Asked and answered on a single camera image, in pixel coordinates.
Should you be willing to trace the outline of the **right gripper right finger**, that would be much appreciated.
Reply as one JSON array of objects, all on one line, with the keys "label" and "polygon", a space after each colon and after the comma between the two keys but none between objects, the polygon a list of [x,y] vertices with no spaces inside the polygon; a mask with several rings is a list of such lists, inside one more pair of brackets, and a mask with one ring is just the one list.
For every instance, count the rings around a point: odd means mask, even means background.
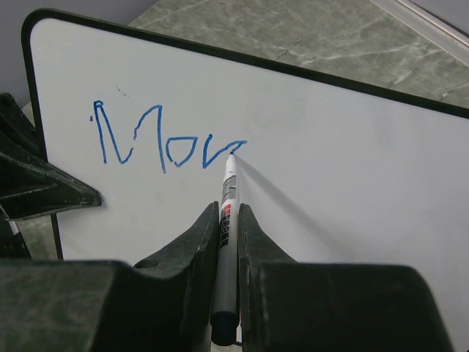
[{"label": "right gripper right finger", "polygon": [[244,351],[451,351],[432,292],[402,265],[299,263],[241,205]]}]

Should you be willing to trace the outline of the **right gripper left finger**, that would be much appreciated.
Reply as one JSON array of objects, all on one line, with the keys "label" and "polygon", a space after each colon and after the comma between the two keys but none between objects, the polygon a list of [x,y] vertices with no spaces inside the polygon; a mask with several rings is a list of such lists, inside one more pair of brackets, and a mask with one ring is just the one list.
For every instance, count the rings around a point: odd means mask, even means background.
[{"label": "right gripper left finger", "polygon": [[136,265],[34,260],[1,223],[3,351],[208,351],[219,206]]}]

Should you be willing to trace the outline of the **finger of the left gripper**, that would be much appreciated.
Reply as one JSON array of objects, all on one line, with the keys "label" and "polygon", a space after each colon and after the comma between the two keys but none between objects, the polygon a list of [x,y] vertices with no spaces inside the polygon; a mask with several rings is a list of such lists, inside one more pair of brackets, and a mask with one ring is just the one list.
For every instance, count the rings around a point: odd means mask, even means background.
[{"label": "finger of the left gripper", "polygon": [[10,140],[16,147],[46,161],[40,151],[36,128],[8,92],[1,93],[1,141]]},{"label": "finger of the left gripper", "polygon": [[100,193],[1,134],[1,219],[27,220],[102,205]]}]

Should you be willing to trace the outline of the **white marker pen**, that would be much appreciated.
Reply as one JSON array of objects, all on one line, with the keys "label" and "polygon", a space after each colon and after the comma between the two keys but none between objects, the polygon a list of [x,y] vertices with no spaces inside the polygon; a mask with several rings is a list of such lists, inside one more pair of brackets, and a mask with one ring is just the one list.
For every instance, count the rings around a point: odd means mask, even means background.
[{"label": "white marker pen", "polygon": [[210,316],[211,340],[219,346],[237,341],[239,308],[237,302],[237,230],[239,191],[237,160],[230,154],[225,167],[221,212],[218,263]]}]

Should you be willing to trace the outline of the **white whiteboard black frame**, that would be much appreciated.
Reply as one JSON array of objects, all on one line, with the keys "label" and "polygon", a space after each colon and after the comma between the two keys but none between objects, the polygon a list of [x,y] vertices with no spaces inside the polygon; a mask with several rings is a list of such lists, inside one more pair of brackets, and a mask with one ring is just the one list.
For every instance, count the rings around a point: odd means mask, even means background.
[{"label": "white whiteboard black frame", "polygon": [[97,189],[67,260],[136,263],[221,198],[304,262],[416,268],[468,341],[468,110],[53,10],[22,28],[48,161]]}]

